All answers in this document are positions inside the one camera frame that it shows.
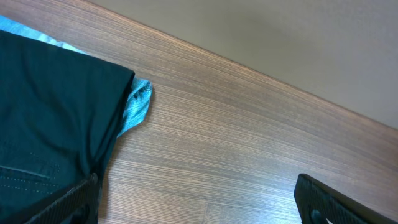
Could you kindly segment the folded light blue garment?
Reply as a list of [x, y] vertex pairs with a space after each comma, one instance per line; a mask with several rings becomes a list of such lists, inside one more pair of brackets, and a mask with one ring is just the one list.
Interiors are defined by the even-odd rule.
[[[12, 19], [4, 16], [1, 16], [1, 30], [45, 42], [50, 45], [55, 45], [63, 49], [86, 54], [86, 52], [66, 42], [58, 41], [47, 34], [32, 29], [24, 24], [13, 21]], [[118, 134], [118, 137], [122, 136], [126, 131], [144, 121], [149, 110], [151, 96], [152, 83], [149, 80], [134, 78], [131, 85], [131, 92], [127, 99], [126, 108], [124, 109], [121, 130]]]

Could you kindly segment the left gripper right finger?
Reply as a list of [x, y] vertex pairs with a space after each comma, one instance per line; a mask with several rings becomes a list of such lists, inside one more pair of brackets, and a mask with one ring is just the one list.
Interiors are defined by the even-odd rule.
[[307, 174], [298, 175], [294, 198], [303, 224], [397, 224]]

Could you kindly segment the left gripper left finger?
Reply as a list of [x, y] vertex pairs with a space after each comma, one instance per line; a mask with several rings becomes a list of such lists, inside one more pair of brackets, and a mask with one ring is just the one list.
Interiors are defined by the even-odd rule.
[[96, 224], [101, 197], [101, 183], [95, 173], [60, 189], [33, 205], [1, 220], [1, 223]]

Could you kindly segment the black shorts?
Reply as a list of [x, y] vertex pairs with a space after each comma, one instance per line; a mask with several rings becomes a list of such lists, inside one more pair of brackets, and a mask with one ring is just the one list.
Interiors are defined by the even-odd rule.
[[134, 72], [1, 32], [1, 217], [103, 179]]

